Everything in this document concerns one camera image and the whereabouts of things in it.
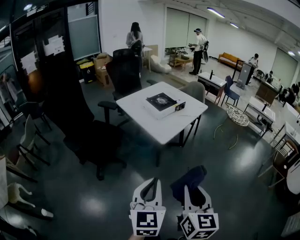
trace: trash bin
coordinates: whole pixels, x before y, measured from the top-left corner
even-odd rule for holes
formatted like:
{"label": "trash bin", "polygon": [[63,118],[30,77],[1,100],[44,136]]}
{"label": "trash bin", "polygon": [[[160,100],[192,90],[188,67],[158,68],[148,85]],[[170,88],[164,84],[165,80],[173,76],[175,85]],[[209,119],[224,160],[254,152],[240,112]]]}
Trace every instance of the trash bin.
{"label": "trash bin", "polygon": [[93,62],[86,62],[80,65],[84,83],[88,84],[96,80],[95,67]]}

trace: floor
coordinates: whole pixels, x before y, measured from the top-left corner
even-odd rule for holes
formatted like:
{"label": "floor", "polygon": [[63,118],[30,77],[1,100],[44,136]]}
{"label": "floor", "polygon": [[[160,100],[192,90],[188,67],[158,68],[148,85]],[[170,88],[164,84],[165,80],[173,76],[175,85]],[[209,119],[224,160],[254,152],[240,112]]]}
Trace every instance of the floor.
{"label": "floor", "polygon": [[[161,81],[164,77],[143,69],[143,87],[148,86],[147,79]],[[97,103],[112,100],[112,89],[103,89],[98,82],[93,82],[82,83],[82,90],[95,118],[104,120],[103,109],[97,107]],[[51,162],[51,166],[36,160],[39,171],[32,171],[26,165],[22,167],[38,180],[37,184],[10,173],[7,180],[22,183],[32,191],[33,196],[24,195],[24,199],[53,212],[54,219],[51,222],[35,219],[8,206],[0,210],[0,216],[20,228],[30,225],[49,240],[126,240],[132,234],[128,211],[133,191],[145,180],[158,177],[162,182],[163,206],[167,209],[160,236],[162,240],[178,238],[182,232],[177,231],[176,216],[181,214],[182,208],[173,198],[170,184],[188,169],[204,165],[208,174],[201,186],[211,196],[212,207],[219,215],[220,229],[212,240],[279,239],[293,206],[286,202],[283,193],[278,194],[284,183],[271,190],[267,188],[271,172],[257,178],[262,161],[271,152],[270,145],[245,128],[236,147],[228,150],[235,140],[237,127],[228,124],[213,140],[214,130],[224,121],[226,113],[209,101],[206,104],[208,110],[201,118],[197,134],[188,139],[184,148],[167,148],[158,168],[154,162],[154,142],[133,122],[124,125],[126,135],[117,156],[127,162],[127,168],[110,165],[104,181],[97,180],[95,165],[79,164],[76,156],[64,146],[64,135],[52,122],[53,131],[49,131],[37,121],[43,136],[51,142],[51,146],[47,146],[38,140],[39,154]],[[111,114],[112,124],[122,120],[116,112]],[[20,140],[24,121],[24,117],[20,118],[2,143],[5,151]],[[99,147],[100,157],[103,151]]]}
{"label": "floor", "polygon": [[[172,68],[171,74],[173,74],[187,82],[196,81],[197,76],[189,74],[189,72],[191,72],[192,70],[193,70],[192,63],[189,63],[186,65],[185,69],[182,68],[181,66]],[[221,79],[224,79],[224,80],[225,80],[226,76],[228,76],[228,75],[230,75],[232,77],[233,72],[234,72],[233,68],[231,68],[223,63],[219,63],[217,60],[215,60],[213,58],[209,58],[208,62],[206,64],[202,65],[202,72],[210,73],[212,70],[213,70],[213,73],[215,76],[220,77]],[[239,74],[240,74],[240,72],[236,71],[235,76],[234,76],[234,81],[238,80]],[[231,90],[240,95],[240,99],[239,99],[239,103],[238,103],[239,109],[241,109],[243,111],[245,110],[251,96],[255,96],[255,94],[259,88],[259,85],[260,85],[260,82],[256,79],[252,78],[250,81],[250,84],[248,86],[246,86],[246,88],[244,90],[237,87],[236,84],[231,86]],[[225,94],[223,93],[220,103],[219,103],[219,106],[221,106],[224,95]],[[214,102],[216,99],[216,96],[209,93],[206,98],[208,100],[210,100],[211,102]],[[229,99],[228,102],[233,104],[233,100],[231,100],[231,99]],[[225,101],[222,105],[222,108],[226,109]],[[275,116],[276,116],[275,123],[273,123],[272,127],[275,130],[275,132],[277,132],[284,124],[284,119],[281,114],[283,107],[282,107],[282,104],[278,100],[275,99],[271,105],[271,109],[275,112]],[[267,132],[263,138],[267,142],[270,143],[272,141],[274,135],[275,135],[274,133]]]}

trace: orange sofa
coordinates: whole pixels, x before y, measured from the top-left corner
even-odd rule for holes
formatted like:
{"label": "orange sofa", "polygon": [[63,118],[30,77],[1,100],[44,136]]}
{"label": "orange sofa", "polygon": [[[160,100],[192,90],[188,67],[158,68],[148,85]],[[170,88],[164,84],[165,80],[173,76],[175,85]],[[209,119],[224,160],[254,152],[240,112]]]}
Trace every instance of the orange sofa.
{"label": "orange sofa", "polygon": [[[226,65],[229,65],[229,66],[235,68],[237,60],[241,60],[241,59],[224,52],[223,54],[219,55],[219,59],[217,61],[218,62],[222,62],[222,63],[224,63]],[[241,70],[242,69],[242,65],[243,65],[242,62],[239,62],[237,69]]]}

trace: long hair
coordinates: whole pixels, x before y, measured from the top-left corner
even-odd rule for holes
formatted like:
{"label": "long hair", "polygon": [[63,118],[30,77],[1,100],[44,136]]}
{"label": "long hair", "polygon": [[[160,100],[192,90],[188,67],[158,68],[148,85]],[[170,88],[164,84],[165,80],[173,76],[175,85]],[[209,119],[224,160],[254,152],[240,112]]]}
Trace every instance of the long hair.
{"label": "long hair", "polygon": [[135,36],[136,39],[139,38],[138,32],[141,32],[140,26],[138,22],[133,22],[131,25],[131,32],[133,32],[133,35]]}

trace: blue chair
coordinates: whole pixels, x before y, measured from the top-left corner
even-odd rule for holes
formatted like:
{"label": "blue chair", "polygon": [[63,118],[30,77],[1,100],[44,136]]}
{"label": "blue chair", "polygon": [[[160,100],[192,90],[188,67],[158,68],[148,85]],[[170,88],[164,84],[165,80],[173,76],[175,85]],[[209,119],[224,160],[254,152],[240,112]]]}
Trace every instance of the blue chair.
{"label": "blue chair", "polygon": [[237,106],[240,96],[239,96],[239,94],[236,94],[234,91],[230,90],[231,85],[233,85],[233,79],[230,76],[227,76],[226,77],[226,82],[227,83],[226,83],[226,86],[224,88],[225,96],[223,98],[221,106],[223,105],[224,99],[225,99],[226,96],[227,96],[226,102],[228,101],[228,98],[231,98],[232,100],[234,100],[233,105],[235,104],[235,101],[237,101],[236,102],[236,106]]}

